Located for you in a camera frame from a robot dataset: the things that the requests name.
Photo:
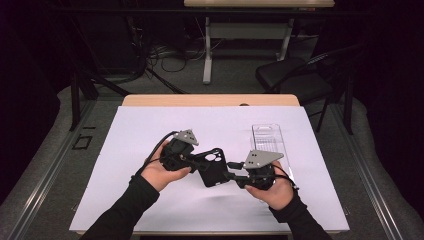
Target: table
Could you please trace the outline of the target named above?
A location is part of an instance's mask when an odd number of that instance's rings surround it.
[[[243,161],[250,150],[252,121],[281,125],[299,194],[311,214],[330,233],[349,230],[303,107],[293,95],[254,94],[127,96],[70,230],[84,233],[122,195],[143,157],[169,130],[185,130],[189,125],[200,143],[193,153],[219,147],[227,161]],[[134,227],[134,234],[139,235],[276,233],[289,234],[290,229],[277,223],[266,204],[239,189],[234,181],[206,188],[198,172],[165,188]]]
[[[238,7],[238,8],[323,8],[333,7],[333,0],[184,0],[186,7]],[[236,39],[282,39],[277,60],[284,60],[293,29],[294,19],[276,23],[223,23],[211,22],[206,17],[205,42],[206,56],[203,72],[203,83],[211,83],[212,52],[211,38],[236,38]]]

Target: floor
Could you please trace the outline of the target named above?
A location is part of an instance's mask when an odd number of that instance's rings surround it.
[[[274,61],[275,42],[227,40],[215,44],[218,45],[214,49],[210,85],[204,85],[201,80],[201,56],[184,63],[172,54],[164,54],[167,57],[159,60],[154,70],[190,93],[261,93],[254,70]],[[312,48],[313,42],[296,44],[293,41],[290,56],[307,59]],[[172,93],[150,74],[120,86],[133,93]],[[71,126],[70,89],[59,93],[62,104],[55,125],[0,207],[0,239],[78,239],[76,233],[69,232],[69,225],[116,109],[122,103],[122,97],[114,92],[101,85],[96,87],[99,99],[81,99],[84,106],[82,122],[73,132],[68,131]],[[319,105],[309,106],[307,111],[316,107]],[[354,135],[349,135],[341,124],[342,107],[342,102],[330,107],[322,131],[316,134],[351,228],[333,238],[424,239],[422,220],[399,194],[378,161],[366,109],[354,101]],[[317,119],[311,118],[312,126],[316,122]],[[87,149],[78,145],[81,136],[91,137]]]

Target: clear plastic container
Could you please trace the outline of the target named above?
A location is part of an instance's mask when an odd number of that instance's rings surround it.
[[[279,160],[284,171],[294,181],[283,136],[278,124],[254,124],[251,137],[252,149],[284,154]]]

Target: black curtain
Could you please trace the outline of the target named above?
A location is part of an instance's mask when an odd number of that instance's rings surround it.
[[[0,2],[0,201],[53,126],[69,65],[37,1]]]
[[[424,219],[424,2],[336,0],[335,8],[373,17],[328,20],[315,54],[367,44],[354,96],[367,108],[380,161]]]

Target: white paper sheet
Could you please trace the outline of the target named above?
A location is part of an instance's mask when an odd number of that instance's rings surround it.
[[[71,231],[86,231],[122,195],[130,176],[171,131],[192,129],[193,153],[224,150],[241,162],[251,148],[253,124],[276,123],[300,187],[299,195],[327,231],[349,230],[320,149],[302,107],[119,107],[78,207]],[[196,171],[168,185],[134,228],[138,233],[288,232],[268,206],[234,181],[206,188]]]

